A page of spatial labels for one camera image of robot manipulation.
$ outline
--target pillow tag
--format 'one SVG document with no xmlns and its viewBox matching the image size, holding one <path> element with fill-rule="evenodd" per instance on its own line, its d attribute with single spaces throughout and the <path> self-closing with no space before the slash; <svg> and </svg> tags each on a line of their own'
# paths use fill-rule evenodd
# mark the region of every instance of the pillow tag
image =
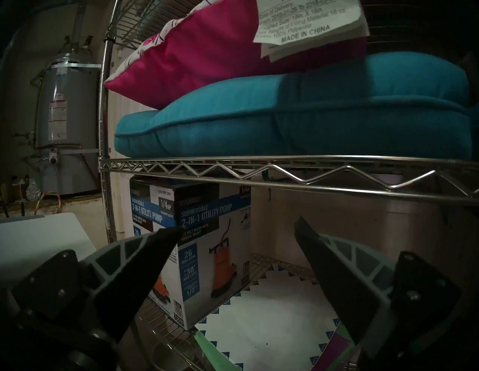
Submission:
<svg viewBox="0 0 479 371">
<path fill-rule="evenodd" d="M 369 36 L 359 0 L 256 0 L 259 26 L 253 42 L 272 62 L 303 50 Z"/>
</svg>

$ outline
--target submersible pump box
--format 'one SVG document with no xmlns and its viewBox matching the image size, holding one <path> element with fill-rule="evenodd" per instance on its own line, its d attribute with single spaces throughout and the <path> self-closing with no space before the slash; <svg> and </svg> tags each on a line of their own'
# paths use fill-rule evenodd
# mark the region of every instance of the submersible pump box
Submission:
<svg viewBox="0 0 479 371">
<path fill-rule="evenodd" d="M 249 283 L 251 187 L 134 176 L 130 196 L 135 235 L 185 229 L 149 294 L 183 328 Z"/>
</svg>

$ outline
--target blue label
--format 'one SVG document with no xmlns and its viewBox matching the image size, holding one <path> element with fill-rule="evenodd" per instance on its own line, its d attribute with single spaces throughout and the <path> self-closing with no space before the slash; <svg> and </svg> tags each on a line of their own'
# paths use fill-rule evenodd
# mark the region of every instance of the blue label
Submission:
<svg viewBox="0 0 479 371">
<path fill-rule="evenodd" d="M 197 252 L 196 243 L 178 251 L 181 290 L 184 302 L 200 291 Z"/>
<path fill-rule="evenodd" d="M 251 195 L 233 194 L 218 200 L 186 207 L 180 210 L 181 226 L 188 229 L 251 205 Z"/>
<path fill-rule="evenodd" d="M 144 198 L 131 197 L 131 210 L 165 228 L 176 226 L 176 221 L 165 215 L 167 213 L 159 205 Z"/>
</svg>

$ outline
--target pump image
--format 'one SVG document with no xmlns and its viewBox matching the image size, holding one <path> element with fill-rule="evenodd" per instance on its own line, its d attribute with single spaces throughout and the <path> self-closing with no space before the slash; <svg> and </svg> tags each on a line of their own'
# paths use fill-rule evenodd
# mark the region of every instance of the pump image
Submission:
<svg viewBox="0 0 479 371">
<path fill-rule="evenodd" d="M 229 238 L 226 237 L 228 233 L 231 219 L 228 222 L 228 228 L 223 234 L 219 244 L 209 250 L 211 254 L 215 254 L 215 276 L 213 278 L 213 290 L 211 292 L 212 298 L 217 298 L 223 295 L 231 287 L 233 279 L 237 276 L 236 265 L 229 263 Z"/>
<path fill-rule="evenodd" d="M 161 274 L 158 276 L 158 280 L 153 286 L 153 292 L 156 294 L 158 299 L 160 299 L 163 303 L 165 304 L 166 302 L 171 303 L 170 293 L 166 289 L 166 286 L 163 284 L 163 281 L 161 280 Z"/>
</svg>

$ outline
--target pink throw pillow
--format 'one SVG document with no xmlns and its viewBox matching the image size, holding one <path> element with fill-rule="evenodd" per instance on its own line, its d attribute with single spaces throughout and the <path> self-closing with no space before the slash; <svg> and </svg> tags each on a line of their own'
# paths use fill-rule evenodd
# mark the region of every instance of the pink throw pillow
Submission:
<svg viewBox="0 0 479 371">
<path fill-rule="evenodd" d="M 120 65 L 105 86 L 158 110 L 189 92 L 236 77 L 303 72 L 366 55 L 366 39 L 325 45 L 273 63 L 253 43 L 256 0 L 205 0 L 172 20 Z"/>
</svg>

